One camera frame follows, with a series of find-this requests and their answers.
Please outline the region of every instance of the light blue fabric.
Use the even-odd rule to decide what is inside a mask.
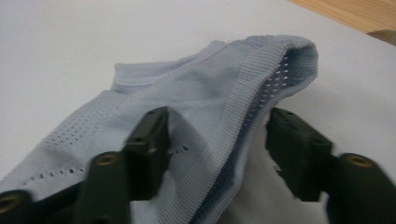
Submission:
[[[117,64],[110,91],[73,113],[1,183],[40,200],[84,178],[95,155],[122,149],[143,115],[168,106],[172,154],[159,194],[133,202],[134,223],[214,223],[238,191],[265,114],[317,75],[312,42],[252,36],[177,62]]]

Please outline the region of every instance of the cloth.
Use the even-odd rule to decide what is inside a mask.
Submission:
[[[103,91],[61,123],[0,183],[41,200],[84,178],[90,159],[121,150],[144,114],[169,107],[172,154],[156,197],[132,202],[133,223],[214,223],[243,180],[265,114],[312,82],[315,45],[298,36],[212,42],[176,62],[117,64]]]

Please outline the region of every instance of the wooden floor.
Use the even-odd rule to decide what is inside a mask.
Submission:
[[[396,30],[396,0],[290,1],[364,33]]]

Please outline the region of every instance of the white table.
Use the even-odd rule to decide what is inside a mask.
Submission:
[[[62,120],[108,90],[114,63],[176,60],[211,40],[300,35],[318,79],[280,107],[396,180],[396,48],[280,0],[0,1],[0,178]],[[241,192],[221,222],[326,223],[292,199],[258,133]]]

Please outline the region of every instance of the perforated fabric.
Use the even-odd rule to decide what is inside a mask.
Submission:
[[[215,41],[169,63],[118,64],[111,91],[64,121],[1,183],[43,199],[84,177],[95,155],[120,150],[143,115],[169,107],[172,154],[158,195],[131,203],[133,223],[214,223],[238,191],[248,144],[265,114],[317,74],[297,36]]]

